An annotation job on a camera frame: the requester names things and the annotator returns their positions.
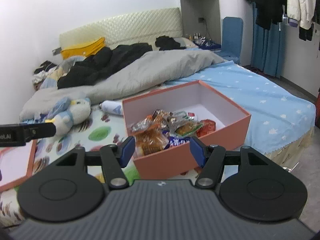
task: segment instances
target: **light blue sheet with stars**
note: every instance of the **light blue sheet with stars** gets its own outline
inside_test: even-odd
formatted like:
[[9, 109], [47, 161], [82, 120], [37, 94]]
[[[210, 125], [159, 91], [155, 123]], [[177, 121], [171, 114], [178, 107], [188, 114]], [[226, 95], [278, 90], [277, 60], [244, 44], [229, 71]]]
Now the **light blue sheet with stars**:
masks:
[[292, 143], [314, 126], [314, 104], [291, 95], [267, 78], [233, 61], [212, 65], [165, 85], [194, 80], [205, 81], [251, 113], [244, 144], [263, 154]]

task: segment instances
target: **gray blanket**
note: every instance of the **gray blanket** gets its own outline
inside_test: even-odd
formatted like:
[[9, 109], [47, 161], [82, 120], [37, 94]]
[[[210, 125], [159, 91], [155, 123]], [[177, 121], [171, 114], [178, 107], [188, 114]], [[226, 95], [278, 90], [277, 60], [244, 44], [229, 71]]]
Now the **gray blanket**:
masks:
[[78, 99], [89, 97], [91, 103], [127, 97], [165, 81], [190, 76], [212, 64], [225, 60], [208, 50], [168, 50], [145, 53], [124, 69], [94, 86], [59, 89], [47, 88], [37, 91], [25, 103], [20, 120], [34, 119], [47, 114], [63, 97]]

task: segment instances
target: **open box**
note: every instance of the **open box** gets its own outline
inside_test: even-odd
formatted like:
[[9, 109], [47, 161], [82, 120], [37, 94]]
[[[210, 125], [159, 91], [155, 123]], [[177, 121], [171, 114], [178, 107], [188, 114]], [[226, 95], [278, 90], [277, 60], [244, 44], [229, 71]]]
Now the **open box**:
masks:
[[[206, 145], [217, 144], [233, 150], [244, 143], [251, 114], [231, 99], [202, 81], [193, 81], [123, 100], [127, 134], [129, 127], [153, 114], [156, 109], [193, 112], [197, 120], [216, 122], [216, 130], [199, 139]], [[196, 168], [189, 143], [150, 155], [137, 157], [133, 162], [142, 179], [168, 179]]]

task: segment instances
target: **headboard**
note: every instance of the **headboard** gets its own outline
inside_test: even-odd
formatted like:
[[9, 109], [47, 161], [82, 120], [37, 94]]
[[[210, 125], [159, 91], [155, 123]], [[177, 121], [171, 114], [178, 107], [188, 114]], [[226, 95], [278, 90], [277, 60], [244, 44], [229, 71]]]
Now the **headboard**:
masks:
[[162, 35], [182, 37], [182, 20], [179, 8], [158, 9], [129, 13], [90, 23], [60, 34], [62, 49], [100, 37], [114, 49], [119, 44], [155, 42]]

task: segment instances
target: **blue curtain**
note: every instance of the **blue curtain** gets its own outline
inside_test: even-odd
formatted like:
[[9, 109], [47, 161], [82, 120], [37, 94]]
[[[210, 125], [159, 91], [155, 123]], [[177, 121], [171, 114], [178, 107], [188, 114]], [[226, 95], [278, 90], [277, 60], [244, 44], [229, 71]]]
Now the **blue curtain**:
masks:
[[256, 25], [257, 9], [253, 6], [253, 47], [251, 57], [251, 67], [258, 68], [263, 73], [280, 77], [283, 68], [284, 48], [285, 48], [285, 27], [281, 23], [271, 23], [270, 30], [264, 30]]

